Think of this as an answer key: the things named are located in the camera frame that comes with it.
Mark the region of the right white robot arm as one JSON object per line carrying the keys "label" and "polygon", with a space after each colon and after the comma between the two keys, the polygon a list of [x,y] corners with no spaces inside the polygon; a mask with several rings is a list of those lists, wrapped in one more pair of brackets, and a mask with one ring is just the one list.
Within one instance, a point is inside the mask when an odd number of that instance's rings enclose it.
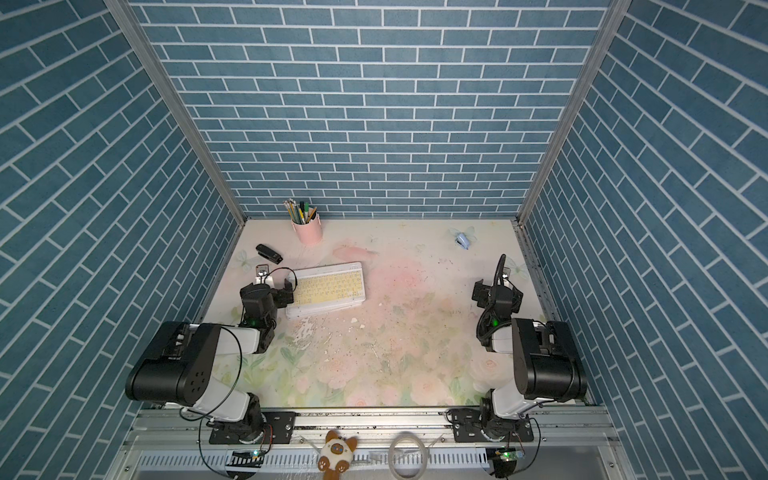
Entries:
{"label": "right white robot arm", "polygon": [[523,293],[502,278],[477,281],[472,300],[483,310],[476,338],[491,353],[508,354],[513,380],[490,389],[480,405],[479,428],[497,439],[520,427],[529,411],[547,403],[583,400],[587,374],[565,322],[515,318]]}

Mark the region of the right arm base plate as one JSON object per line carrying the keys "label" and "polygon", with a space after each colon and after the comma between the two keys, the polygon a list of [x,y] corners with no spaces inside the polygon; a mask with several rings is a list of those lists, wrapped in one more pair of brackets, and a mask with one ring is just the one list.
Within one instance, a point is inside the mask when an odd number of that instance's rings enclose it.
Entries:
{"label": "right arm base plate", "polygon": [[526,420],[502,419],[475,408],[452,408],[443,414],[457,443],[532,442],[534,434]]}

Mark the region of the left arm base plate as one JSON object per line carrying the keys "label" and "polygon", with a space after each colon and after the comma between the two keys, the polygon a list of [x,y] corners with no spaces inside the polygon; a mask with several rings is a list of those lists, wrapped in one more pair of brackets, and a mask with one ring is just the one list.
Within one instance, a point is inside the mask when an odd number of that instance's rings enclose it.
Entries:
{"label": "left arm base plate", "polygon": [[248,413],[237,422],[212,421],[209,443],[212,445],[288,444],[293,435],[297,413],[259,411]]}

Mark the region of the yellow keyboard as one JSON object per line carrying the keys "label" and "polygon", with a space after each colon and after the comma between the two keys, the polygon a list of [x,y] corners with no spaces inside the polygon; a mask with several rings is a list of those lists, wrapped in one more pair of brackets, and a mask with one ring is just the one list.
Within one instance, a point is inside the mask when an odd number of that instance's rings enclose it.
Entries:
{"label": "yellow keyboard", "polygon": [[288,318],[304,318],[353,308],[366,300],[361,262],[295,271],[298,285],[294,300],[285,308]]}

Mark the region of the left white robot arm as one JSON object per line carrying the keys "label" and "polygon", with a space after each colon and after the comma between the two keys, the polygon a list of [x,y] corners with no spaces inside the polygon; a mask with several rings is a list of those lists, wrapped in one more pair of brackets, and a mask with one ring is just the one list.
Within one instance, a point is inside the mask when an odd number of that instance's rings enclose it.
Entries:
{"label": "left white robot arm", "polygon": [[163,323],[129,373],[126,396],[134,401],[186,407],[198,420],[208,420],[213,441],[246,444],[261,440],[269,428],[260,401],[212,377],[214,362],[235,355],[237,375],[247,354],[263,354],[274,338],[277,311],[293,303],[296,281],[276,289],[251,283],[240,290],[243,310],[236,326],[184,322]]}

